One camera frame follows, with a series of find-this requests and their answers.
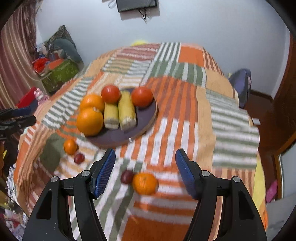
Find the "striped red curtain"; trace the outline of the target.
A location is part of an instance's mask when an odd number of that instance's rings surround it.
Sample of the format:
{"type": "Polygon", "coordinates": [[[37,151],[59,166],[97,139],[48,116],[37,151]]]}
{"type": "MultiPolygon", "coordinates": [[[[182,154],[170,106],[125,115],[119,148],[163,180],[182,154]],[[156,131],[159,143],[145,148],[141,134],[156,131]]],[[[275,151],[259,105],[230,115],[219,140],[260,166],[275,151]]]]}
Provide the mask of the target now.
{"type": "Polygon", "coordinates": [[[1,109],[13,108],[32,88],[43,89],[32,62],[38,1],[24,1],[1,30],[1,109]]]}

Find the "red tomato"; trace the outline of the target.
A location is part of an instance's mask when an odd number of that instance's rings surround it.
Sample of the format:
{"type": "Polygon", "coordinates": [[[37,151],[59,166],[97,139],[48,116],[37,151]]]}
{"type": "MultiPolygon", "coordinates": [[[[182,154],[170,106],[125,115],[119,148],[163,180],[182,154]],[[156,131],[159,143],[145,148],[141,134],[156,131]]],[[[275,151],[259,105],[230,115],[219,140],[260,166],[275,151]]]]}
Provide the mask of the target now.
{"type": "Polygon", "coordinates": [[[154,97],[152,91],[147,87],[138,87],[131,93],[133,104],[138,108],[146,108],[149,106],[154,97]]]}
{"type": "Polygon", "coordinates": [[[101,97],[107,104],[116,104],[121,97],[121,92],[115,85],[106,85],[101,91],[101,97]]]}

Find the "grey green plush pillow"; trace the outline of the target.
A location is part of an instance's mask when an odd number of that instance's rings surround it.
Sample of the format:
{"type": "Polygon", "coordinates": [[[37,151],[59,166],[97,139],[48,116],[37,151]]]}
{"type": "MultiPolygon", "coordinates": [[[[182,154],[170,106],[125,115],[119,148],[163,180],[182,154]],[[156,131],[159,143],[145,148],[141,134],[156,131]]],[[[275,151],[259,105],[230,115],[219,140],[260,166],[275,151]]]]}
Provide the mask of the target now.
{"type": "Polygon", "coordinates": [[[52,43],[52,49],[64,51],[64,54],[61,55],[64,59],[70,57],[70,59],[76,63],[80,63],[82,61],[82,58],[77,52],[75,46],[67,39],[55,39],[52,43]]]}

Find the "large plain orange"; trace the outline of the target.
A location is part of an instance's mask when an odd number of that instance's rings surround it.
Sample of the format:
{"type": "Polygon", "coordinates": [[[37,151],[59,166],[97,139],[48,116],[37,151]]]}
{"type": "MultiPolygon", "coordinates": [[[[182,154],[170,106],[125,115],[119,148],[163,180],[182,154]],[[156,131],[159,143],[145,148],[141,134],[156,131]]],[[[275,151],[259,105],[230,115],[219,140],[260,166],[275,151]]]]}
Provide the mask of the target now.
{"type": "Polygon", "coordinates": [[[103,114],[95,107],[81,110],[76,119],[77,129],[85,136],[95,136],[103,128],[103,114]]]}

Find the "pink plush toy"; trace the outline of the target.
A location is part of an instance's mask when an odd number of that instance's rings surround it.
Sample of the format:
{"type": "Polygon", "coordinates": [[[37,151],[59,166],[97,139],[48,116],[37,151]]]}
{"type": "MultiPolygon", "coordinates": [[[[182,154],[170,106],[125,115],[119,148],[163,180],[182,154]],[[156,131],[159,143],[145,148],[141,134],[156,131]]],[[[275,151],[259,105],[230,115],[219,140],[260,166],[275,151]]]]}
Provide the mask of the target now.
{"type": "Polygon", "coordinates": [[[44,103],[45,101],[49,100],[49,96],[45,94],[40,88],[37,88],[34,91],[35,99],[38,102],[38,105],[44,103]]]}

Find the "purple round plate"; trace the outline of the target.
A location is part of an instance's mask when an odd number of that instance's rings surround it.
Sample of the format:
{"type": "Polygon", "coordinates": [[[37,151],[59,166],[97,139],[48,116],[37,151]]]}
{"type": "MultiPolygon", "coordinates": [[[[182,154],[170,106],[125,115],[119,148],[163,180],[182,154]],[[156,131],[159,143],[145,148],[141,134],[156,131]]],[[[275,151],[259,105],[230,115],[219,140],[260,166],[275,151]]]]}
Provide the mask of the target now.
{"type": "Polygon", "coordinates": [[[158,112],[157,101],[147,87],[119,90],[107,85],[101,91],[104,103],[102,128],[86,139],[100,148],[113,148],[143,135],[158,112]]]}

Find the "red gift box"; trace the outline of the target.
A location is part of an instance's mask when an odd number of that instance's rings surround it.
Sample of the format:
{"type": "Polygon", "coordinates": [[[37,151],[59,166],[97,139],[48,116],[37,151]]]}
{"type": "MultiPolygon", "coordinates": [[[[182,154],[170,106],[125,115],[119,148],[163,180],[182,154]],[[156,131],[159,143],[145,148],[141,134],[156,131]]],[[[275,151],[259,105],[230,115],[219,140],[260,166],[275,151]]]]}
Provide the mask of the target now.
{"type": "Polygon", "coordinates": [[[26,108],[28,107],[35,99],[35,92],[37,91],[36,87],[32,87],[16,104],[17,108],[26,108]]]}

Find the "yellow foam tube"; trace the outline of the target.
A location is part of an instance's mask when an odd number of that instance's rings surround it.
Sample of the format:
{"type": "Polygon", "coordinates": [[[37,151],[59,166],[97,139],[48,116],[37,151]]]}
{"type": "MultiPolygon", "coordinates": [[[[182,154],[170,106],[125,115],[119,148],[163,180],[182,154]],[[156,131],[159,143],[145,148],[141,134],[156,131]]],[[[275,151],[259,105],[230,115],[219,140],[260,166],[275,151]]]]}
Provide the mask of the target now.
{"type": "Polygon", "coordinates": [[[145,45],[147,43],[148,43],[148,41],[145,41],[145,40],[136,40],[131,44],[131,46],[145,45]]]}

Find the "orange with sticker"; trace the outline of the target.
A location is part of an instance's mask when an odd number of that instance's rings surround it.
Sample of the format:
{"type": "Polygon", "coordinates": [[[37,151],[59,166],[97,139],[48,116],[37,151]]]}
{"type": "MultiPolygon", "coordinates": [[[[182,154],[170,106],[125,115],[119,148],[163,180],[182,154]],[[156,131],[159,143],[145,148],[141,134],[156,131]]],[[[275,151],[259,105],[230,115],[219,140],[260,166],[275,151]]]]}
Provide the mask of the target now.
{"type": "Polygon", "coordinates": [[[84,98],[80,102],[80,110],[86,109],[86,108],[96,108],[100,112],[103,113],[105,107],[105,102],[103,101],[102,97],[97,94],[88,94],[84,96],[84,98]]]}

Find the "striped patchwork bed cover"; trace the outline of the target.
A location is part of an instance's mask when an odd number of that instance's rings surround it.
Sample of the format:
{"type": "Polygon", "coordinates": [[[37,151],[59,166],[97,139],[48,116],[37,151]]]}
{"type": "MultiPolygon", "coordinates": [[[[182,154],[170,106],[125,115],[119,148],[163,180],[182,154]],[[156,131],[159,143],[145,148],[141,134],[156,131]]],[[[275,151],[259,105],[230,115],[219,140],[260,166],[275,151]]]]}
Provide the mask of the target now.
{"type": "Polygon", "coordinates": [[[175,162],[182,148],[213,175],[244,182],[267,226],[265,180],[258,153],[259,131],[211,55],[198,45],[146,44],[101,55],[41,104],[16,161],[16,199],[30,214],[49,179],[74,177],[101,159],[104,149],[76,128],[80,102],[104,86],[146,86],[158,116],[142,136],[116,147],[116,163],[104,194],[94,202],[109,240],[182,240],[197,202],[186,192],[175,162]],[[74,163],[63,144],[73,139],[85,161],[74,163]],[[152,195],[139,195],[120,181],[124,170],[151,173],[152,195]]]}

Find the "yellow corn cob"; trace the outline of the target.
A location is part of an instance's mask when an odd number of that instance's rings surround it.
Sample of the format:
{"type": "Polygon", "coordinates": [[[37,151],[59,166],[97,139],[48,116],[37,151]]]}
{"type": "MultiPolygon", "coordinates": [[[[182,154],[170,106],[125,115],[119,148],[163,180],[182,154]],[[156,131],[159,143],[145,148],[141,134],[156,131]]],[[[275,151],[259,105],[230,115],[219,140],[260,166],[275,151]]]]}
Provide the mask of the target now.
{"type": "Polygon", "coordinates": [[[131,93],[128,90],[121,91],[118,102],[119,125],[122,131],[134,128],[137,125],[137,116],[132,102],[131,93]]]}
{"type": "Polygon", "coordinates": [[[104,108],[104,126],[110,130],[119,128],[118,106],[116,104],[105,104],[104,108]]]}

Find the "red plastic bag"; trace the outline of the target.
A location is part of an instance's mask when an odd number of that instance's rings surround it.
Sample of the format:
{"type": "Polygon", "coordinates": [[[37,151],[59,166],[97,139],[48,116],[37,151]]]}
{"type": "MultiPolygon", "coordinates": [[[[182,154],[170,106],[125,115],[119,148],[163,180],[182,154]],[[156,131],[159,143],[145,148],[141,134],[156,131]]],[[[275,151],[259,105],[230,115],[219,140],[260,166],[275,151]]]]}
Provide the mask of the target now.
{"type": "Polygon", "coordinates": [[[34,71],[38,74],[42,73],[50,60],[46,57],[40,57],[32,62],[34,71]]]}

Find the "dark red small plum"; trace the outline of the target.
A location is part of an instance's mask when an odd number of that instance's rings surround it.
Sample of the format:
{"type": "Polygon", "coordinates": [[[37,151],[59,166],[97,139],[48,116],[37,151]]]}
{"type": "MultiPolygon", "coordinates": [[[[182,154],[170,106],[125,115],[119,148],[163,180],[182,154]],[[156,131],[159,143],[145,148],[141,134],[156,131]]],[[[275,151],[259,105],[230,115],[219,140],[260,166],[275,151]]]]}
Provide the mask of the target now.
{"type": "Polygon", "coordinates": [[[85,161],[85,156],[82,153],[76,153],[73,160],[75,164],[80,165],[82,162],[85,161]]]}

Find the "small mandarin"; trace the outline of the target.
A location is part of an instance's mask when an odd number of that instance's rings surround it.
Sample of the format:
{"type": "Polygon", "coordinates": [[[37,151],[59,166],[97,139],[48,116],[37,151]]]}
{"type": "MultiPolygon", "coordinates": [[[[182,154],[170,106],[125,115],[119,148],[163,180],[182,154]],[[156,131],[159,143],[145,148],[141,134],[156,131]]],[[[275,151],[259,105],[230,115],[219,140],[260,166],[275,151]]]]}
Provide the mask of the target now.
{"type": "Polygon", "coordinates": [[[65,153],[74,155],[77,151],[77,144],[73,139],[67,139],[63,144],[63,148],[65,153]]]}
{"type": "Polygon", "coordinates": [[[152,195],[158,187],[158,180],[151,173],[137,173],[132,180],[133,189],[139,195],[152,195]]]}

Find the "small black wall monitor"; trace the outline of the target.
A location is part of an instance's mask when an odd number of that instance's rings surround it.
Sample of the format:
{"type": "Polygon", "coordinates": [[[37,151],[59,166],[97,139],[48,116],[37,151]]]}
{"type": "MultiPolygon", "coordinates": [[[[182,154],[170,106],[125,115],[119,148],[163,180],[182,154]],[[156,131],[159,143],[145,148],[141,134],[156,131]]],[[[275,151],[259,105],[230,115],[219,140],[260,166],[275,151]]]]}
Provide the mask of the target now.
{"type": "Polygon", "coordinates": [[[117,10],[119,13],[132,11],[136,9],[155,8],[156,0],[116,0],[117,10]]]}

